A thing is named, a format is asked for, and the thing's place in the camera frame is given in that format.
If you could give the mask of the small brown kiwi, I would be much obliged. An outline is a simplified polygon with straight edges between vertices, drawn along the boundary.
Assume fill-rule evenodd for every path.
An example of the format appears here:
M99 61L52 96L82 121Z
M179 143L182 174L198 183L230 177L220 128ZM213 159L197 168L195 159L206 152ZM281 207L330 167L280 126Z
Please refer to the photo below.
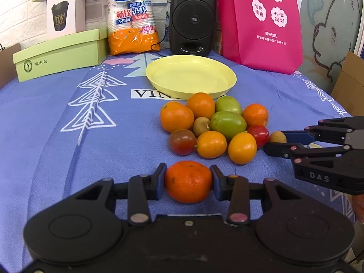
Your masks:
M196 137L210 130L210 120L204 116L195 119L192 131Z

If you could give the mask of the red cherry tomato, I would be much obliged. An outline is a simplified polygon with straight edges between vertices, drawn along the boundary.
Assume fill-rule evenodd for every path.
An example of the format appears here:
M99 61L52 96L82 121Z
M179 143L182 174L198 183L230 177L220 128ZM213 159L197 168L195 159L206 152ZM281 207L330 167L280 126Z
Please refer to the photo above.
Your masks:
M262 125L249 126L247 132L254 137L257 149L261 149L269 141L270 133L267 128Z

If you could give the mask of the pink shopping bag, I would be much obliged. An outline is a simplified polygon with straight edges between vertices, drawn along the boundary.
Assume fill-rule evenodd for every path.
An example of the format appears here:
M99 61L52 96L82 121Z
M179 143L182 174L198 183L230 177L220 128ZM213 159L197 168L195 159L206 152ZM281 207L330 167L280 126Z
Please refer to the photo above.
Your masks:
M303 63L296 0L218 0L218 10L225 58L289 75Z

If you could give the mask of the paper cups package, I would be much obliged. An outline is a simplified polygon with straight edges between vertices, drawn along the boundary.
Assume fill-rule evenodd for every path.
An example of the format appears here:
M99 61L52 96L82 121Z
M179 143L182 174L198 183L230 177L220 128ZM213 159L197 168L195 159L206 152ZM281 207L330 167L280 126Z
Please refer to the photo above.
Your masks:
M160 50L152 0L106 0L106 6L112 56Z

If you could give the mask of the dark red tomato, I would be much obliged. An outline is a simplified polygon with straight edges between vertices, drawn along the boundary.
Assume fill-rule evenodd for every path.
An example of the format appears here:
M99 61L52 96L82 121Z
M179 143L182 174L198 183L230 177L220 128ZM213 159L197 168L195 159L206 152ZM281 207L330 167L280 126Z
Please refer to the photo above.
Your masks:
M168 144L173 153L186 156L194 151L196 137L194 133L188 129L179 129L170 134Z

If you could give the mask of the cardboard box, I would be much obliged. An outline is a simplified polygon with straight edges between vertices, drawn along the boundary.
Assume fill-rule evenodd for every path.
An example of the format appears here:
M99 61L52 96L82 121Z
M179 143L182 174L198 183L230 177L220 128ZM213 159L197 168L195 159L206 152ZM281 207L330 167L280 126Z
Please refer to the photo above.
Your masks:
M351 115L364 112L364 60L349 51L331 96Z

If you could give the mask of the green shoe box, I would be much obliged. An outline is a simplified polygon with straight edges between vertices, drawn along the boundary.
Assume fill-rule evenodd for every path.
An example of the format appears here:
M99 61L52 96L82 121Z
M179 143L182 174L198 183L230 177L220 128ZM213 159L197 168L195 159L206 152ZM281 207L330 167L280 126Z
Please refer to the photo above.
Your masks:
M98 28L61 36L16 52L13 61L20 82L63 71L92 67L109 53L107 30Z

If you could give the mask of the dark orange tangerine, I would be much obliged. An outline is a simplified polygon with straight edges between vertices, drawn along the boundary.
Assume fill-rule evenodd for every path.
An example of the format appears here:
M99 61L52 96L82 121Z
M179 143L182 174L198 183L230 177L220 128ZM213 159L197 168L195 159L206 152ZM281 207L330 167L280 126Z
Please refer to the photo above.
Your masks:
M181 203L196 204L204 201L212 190L212 172L194 161L181 161L170 166L165 173L168 195Z

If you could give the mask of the yellow plastic plate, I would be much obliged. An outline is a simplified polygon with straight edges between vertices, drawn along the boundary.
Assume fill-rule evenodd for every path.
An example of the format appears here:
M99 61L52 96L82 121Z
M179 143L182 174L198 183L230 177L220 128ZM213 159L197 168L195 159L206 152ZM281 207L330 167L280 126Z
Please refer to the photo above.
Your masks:
M188 100L203 92L214 99L225 95L237 82L227 65L208 57L175 55L159 58L146 67L146 77L159 92Z

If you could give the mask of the large orange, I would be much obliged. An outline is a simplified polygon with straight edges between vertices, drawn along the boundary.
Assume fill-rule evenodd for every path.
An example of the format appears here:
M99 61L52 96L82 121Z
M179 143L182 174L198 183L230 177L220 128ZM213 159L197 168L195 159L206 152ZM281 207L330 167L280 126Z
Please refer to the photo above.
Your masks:
M179 129L190 129L194 120L192 110L177 101L167 102L160 110L160 123L169 133Z

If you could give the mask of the black speaker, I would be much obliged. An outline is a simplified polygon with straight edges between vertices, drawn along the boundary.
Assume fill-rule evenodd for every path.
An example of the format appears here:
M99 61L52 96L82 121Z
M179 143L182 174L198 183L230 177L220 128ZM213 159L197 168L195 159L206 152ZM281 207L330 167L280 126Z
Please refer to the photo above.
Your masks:
M216 8L217 0L171 0L169 42L172 54L209 55Z

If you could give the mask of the large green fruit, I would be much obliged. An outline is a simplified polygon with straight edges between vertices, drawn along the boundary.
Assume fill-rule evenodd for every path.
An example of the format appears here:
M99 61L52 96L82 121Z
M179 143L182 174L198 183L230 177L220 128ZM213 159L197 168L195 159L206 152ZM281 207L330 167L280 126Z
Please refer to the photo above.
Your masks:
M210 120L211 129L218 131L225 136L227 141L231 141L235 135L245 132L247 123L239 114L229 111L218 111Z

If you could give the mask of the blue patterned tablecloth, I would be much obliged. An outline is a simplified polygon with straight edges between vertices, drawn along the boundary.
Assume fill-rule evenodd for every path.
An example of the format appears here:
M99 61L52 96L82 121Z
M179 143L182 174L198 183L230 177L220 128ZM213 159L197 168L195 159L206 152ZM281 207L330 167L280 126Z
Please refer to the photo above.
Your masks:
M300 72L283 75L253 70L215 53L210 58L237 76L228 92L243 108L268 109L269 132L302 130L319 120L349 116ZM1 89L1 264L19 272L31 262L23 242L28 218L104 177L125 182L194 160L216 164L225 174L251 182L275 177L320 200L352 222L355 213L343 193L296 180L289 160L259 150L247 165L227 154L205 160L196 152L179 157L168 146L160 110L171 97L154 90L145 76L153 53L109 57L101 65L57 73Z

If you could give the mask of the yellow orange kumquat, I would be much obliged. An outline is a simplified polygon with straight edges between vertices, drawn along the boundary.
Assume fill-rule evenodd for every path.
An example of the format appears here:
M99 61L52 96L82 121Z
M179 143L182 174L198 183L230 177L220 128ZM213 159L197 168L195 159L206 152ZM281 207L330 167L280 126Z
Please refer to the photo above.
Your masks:
M257 152L257 143L253 135L240 132L232 138L228 145L228 156L236 164L250 163Z
M226 138L218 131L206 131L197 139L196 150L203 158L218 158L226 152L226 149Z

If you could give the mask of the white cup box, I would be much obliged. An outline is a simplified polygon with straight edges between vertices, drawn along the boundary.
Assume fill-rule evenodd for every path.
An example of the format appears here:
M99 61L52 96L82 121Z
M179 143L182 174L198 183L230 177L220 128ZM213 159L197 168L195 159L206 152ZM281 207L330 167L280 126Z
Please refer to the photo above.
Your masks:
M85 31L86 0L46 0L47 40Z

